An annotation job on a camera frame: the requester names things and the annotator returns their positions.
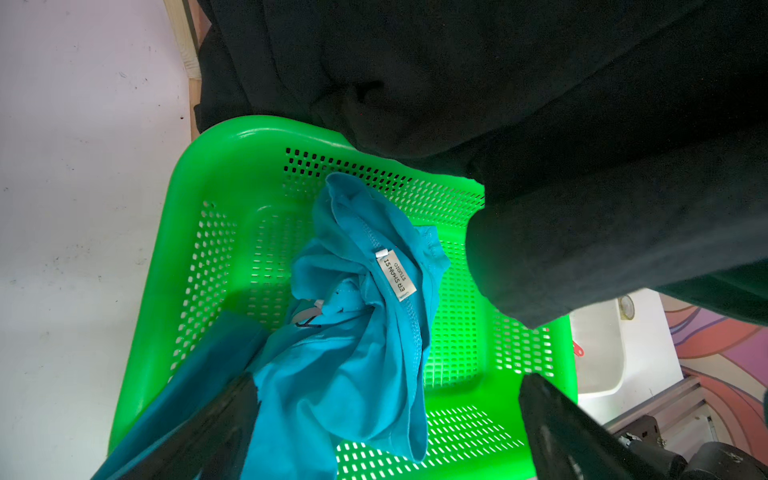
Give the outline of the teal t-shirt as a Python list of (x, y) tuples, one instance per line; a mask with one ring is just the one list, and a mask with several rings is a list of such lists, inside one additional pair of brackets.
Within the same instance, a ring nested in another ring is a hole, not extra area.
[(333, 479), (344, 440), (424, 459), (424, 366), (449, 266), (437, 231), (341, 173), (312, 218), (283, 326), (221, 314), (98, 478), (116, 479), (244, 373), (261, 407), (238, 479)]

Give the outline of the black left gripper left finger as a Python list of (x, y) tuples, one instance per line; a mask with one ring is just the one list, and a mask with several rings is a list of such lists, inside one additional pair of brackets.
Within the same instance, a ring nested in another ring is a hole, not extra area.
[(253, 377), (244, 373), (116, 479), (238, 479), (261, 402)]

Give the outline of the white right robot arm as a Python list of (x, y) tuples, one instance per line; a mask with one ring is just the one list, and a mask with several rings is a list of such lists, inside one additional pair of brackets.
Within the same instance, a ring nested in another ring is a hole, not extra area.
[(688, 378), (598, 424), (538, 374), (523, 378), (520, 411), (538, 479), (765, 479), (767, 464), (719, 441), (694, 441), (688, 457), (665, 440), (704, 419), (698, 380)]

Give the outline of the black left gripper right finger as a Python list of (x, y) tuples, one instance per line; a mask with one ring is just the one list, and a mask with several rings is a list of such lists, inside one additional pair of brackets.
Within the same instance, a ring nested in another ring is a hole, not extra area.
[(518, 400), (539, 480), (664, 477), (541, 375), (523, 377)]

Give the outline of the red clothespin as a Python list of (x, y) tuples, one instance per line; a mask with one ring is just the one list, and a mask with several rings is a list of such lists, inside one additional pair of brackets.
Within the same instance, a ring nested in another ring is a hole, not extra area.
[(581, 358), (585, 355), (584, 349), (576, 341), (573, 342), (573, 350), (576, 357)]

